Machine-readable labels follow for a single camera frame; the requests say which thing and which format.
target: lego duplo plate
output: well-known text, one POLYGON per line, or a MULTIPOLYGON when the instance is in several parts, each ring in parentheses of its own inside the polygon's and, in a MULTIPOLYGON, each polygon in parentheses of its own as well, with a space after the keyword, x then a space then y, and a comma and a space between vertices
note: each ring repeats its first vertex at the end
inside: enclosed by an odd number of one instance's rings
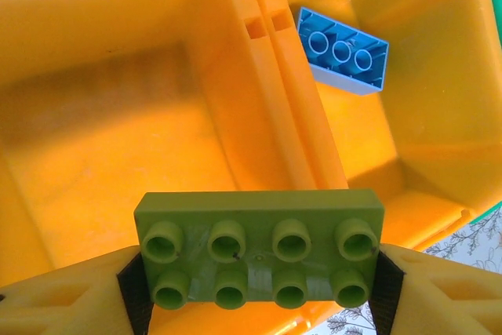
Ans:
POLYGON ((135 211, 152 300, 355 307, 372 289, 384 208, 371 190, 147 193, 135 211))

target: lego duplo brick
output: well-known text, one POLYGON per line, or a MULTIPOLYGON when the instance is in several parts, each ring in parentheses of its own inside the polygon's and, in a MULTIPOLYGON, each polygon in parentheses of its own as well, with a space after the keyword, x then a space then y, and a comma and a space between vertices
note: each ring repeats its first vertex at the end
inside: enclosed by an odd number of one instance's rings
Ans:
POLYGON ((359 95, 384 88, 387 42, 304 7, 296 28, 318 82, 359 95))
POLYGON ((162 308, 356 307, 372 289, 384 208, 371 190, 154 192, 134 216, 162 308))

